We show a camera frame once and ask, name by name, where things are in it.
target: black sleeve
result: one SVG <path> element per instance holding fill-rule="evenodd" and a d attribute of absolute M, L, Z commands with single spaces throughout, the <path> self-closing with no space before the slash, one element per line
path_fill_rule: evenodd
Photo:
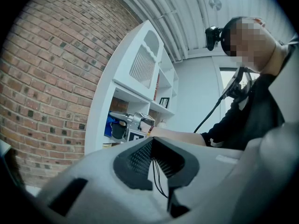
<path fill-rule="evenodd" d="M 238 103 L 233 101 L 230 105 L 230 109 L 226 112 L 223 119 L 213 126 L 207 133 L 202 133 L 202 137 L 205 140 L 207 146 L 211 146 L 210 139 L 213 139 L 215 143 L 225 141 L 226 138 L 233 131 L 233 125 L 235 119 L 239 117 L 241 111 L 239 109 Z"/>

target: hand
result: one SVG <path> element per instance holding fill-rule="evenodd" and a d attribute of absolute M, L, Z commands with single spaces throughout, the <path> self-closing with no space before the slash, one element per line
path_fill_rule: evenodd
<path fill-rule="evenodd" d="M 140 128 L 141 128 L 141 131 L 143 132 L 143 133 L 148 133 L 149 132 L 149 130 L 150 130 L 150 125 L 148 125 L 148 124 L 146 124 L 146 123 L 144 123 L 143 121 L 141 121 L 141 123 L 140 123 Z"/>

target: forearm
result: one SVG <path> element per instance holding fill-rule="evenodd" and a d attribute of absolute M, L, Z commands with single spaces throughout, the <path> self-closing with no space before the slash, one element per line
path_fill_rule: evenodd
<path fill-rule="evenodd" d="M 204 139 L 199 133 L 176 132 L 154 127 L 150 136 L 165 137 L 171 140 L 206 146 Z"/>

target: picture frame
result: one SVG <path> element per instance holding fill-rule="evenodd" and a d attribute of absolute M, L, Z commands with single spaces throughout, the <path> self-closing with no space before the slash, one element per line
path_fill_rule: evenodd
<path fill-rule="evenodd" d="M 169 98 L 164 97 L 160 99 L 160 105 L 167 109 L 168 107 Z"/>

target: short black hair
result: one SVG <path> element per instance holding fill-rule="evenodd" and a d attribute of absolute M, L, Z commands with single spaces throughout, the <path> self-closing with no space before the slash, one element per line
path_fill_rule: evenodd
<path fill-rule="evenodd" d="M 221 37 L 220 37 L 220 42 L 221 42 L 221 46 L 222 46 L 223 51 L 228 56 L 236 56 L 236 51 L 231 51 L 231 47 L 230 47 L 230 31 L 231 31 L 231 29 L 236 28 L 237 21 L 242 19 L 242 18 L 247 18 L 247 17 L 242 17 L 242 16 L 233 17 L 225 25 L 225 27 L 222 30 Z"/>

